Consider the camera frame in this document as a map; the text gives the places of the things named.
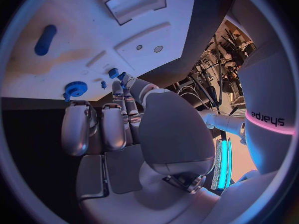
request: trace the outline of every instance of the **circular hole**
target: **circular hole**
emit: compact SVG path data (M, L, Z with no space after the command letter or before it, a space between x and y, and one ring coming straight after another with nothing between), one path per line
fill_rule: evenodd
M157 46L157 47L154 49L154 52L155 52L155 53L158 53L158 52L160 52L162 49L163 49L162 46Z

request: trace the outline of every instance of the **pink light strip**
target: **pink light strip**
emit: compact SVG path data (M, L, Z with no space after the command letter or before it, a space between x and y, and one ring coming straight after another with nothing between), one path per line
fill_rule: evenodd
M261 128L265 128L267 130L270 130L270 131L273 131L276 133L283 133L283 134L288 134L288 135L295 134L295 130L292 128L289 128L288 130L282 130L282 129L279 129L278 127L268 127L264 124L261 124L261 123L257 122L256 120L254 120L254 118L248 114L248 111L245 112L245 117L248 121L250 121L251 123L254 123L255 125L257 125Z

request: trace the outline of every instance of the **blue light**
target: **blue light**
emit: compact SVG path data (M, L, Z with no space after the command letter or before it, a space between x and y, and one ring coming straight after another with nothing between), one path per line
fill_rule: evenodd
M221 142L221 168L218 188L224 189L227 175L227 141Z
M232 177L232 142L231 139L228 139L228 173L227 173L227 179L226 179L226 187L228 188L230 185L230 180Z

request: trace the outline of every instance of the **cyan light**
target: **cyan light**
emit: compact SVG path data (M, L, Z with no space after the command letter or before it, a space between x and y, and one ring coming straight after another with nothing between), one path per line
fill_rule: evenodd
M224 189L226 186L226 175L227 175L227 141L221 142L221 168L220 177L218 182L219 189Z
M228 173L227 173L227 179L226 179L226 187L228 188L230 185L230 180L232 177L232 142L231 139L228 139Z

